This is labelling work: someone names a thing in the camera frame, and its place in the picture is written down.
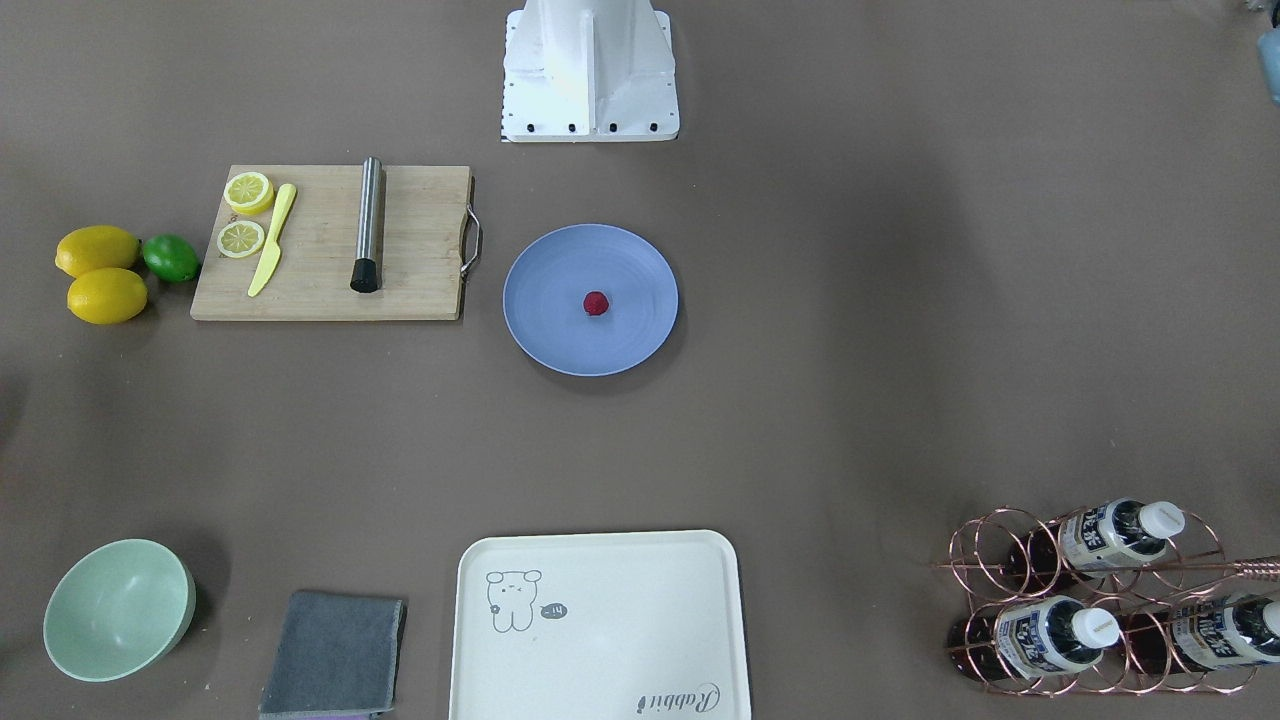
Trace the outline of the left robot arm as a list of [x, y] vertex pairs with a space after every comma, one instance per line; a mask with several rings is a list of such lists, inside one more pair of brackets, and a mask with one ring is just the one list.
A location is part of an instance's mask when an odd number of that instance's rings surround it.
[[1262, 33], [1257, 41], [1260, 69], [1267, 95], [1275, 106], [1280, 104], [1280, 28]]

